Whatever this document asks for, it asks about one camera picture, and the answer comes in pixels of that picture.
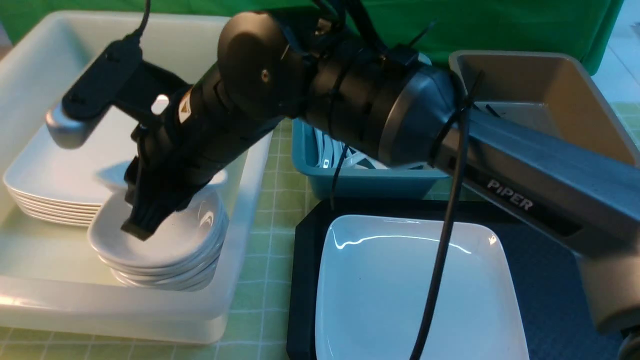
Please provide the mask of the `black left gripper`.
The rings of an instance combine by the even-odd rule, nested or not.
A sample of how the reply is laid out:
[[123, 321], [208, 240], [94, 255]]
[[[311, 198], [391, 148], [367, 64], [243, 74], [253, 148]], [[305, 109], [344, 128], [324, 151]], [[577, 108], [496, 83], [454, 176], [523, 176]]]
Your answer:
[[158, 128], [138, 125], [131, 135], [137, 144], [125, 173], [125, 204], [131, 211], [120, 230], [149, 239], [173, 211], [184, 210], [215, 174], [280, 121], [242, 109], [219, 75], [205, 75], [191, 89], [181, 89]]

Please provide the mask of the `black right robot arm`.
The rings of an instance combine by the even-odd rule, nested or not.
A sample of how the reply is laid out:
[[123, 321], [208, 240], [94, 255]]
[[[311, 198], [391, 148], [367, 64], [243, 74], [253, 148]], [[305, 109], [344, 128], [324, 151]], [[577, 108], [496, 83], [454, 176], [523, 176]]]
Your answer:
[[170, 89], [161, 115], [137, 115], [132, 205], [122, 231], [146, 240], [285, 117], [300, 118], [386, 166], [427, 162], [452, 175], [445, 223], [410, 355], [423, 353], [462, 185], [572, 250], [597, 328], [629, 333], [639, 358], [639, 170], [474, 108], [452, 71], [386, 47], [359, 0], [236, 14], [217, 62]]

